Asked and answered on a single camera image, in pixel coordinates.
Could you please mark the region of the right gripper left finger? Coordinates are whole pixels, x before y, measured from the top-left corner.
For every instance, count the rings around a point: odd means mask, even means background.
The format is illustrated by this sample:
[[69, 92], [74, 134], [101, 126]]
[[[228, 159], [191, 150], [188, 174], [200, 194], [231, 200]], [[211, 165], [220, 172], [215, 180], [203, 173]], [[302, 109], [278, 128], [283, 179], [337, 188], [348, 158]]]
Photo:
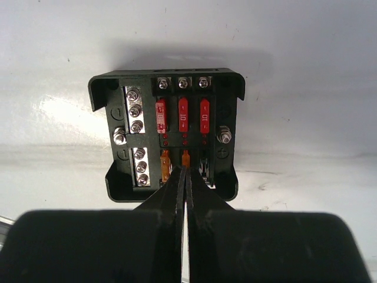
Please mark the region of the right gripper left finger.
[[10, 228], [2, 282], [180, 282], [186, 170], [133, 210], [33, 210]]

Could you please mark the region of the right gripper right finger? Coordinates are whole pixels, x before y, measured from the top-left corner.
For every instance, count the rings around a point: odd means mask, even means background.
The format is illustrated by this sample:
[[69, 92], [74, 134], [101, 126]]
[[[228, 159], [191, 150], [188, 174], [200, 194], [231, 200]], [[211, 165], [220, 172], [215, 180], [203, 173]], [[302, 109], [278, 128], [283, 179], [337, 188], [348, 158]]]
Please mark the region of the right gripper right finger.
[[330, 213], [236, 210], [186, 173], [191, 282], [370, 282], [354, 237]]

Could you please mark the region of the black fuse box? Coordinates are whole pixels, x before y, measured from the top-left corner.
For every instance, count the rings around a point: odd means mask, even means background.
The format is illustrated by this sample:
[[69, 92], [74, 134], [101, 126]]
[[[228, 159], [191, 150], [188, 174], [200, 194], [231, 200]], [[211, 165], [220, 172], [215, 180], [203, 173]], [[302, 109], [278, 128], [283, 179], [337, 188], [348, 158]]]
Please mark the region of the black fuse box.
[[[116, 70], [88, 82], [93, 111], [104, 109], [113, 162], [105, 176], [114, 202], [142, 202], [166, 183], [161, 182], [160, 156], [169, 150], [171, 172], [183, 167], [188, 150], [190, 167], [222, 199], [238, 193], [234, 169], [237, 103], [244, 100], [244, 77], [228, 68]], [[178, 101], [188, 99], [188, 132], [179, 131]], [[165, 99], [167, 131], [157, 133], [155, 104]], [[210, 102], [210, 132], [200, 132], [200, 102]]]

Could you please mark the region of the red fuse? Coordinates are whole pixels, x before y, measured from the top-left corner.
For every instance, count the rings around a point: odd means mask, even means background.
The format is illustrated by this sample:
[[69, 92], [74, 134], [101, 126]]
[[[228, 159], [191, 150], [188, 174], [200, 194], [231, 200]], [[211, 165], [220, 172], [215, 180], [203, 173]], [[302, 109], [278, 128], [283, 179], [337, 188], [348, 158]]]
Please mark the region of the red fuse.
[[201, 134], [210, 132], [210, 102], [206, 98], [200, 102], [200, 132]]
[[164, 134], [167, 131], [167, 107], [165, 99], [159, 99], [155, 104], [157, 133]]
[[186, 133], [189, 130], [189, 102], [188, 99], [182, 97], [178, 101], [178, 121], [179, 131]]

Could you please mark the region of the orange fuse pair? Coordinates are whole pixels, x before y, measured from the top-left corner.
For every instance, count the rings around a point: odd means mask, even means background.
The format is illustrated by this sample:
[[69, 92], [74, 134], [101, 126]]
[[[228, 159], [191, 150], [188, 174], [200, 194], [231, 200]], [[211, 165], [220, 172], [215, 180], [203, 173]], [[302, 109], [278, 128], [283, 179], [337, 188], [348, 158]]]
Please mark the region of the orange fuse pair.
[[169, 150], [163, 150], [160, 156], [161, 164], [161, 182], [166, 183], [170, 178], [171, 172], [171, 161], [170, 161], [170, 152]]
[[181, 164], [182, 166], [189, 168], [190, 167], [190, 155], [188, 150], [183, 150], [183, 154], [181, 157]]

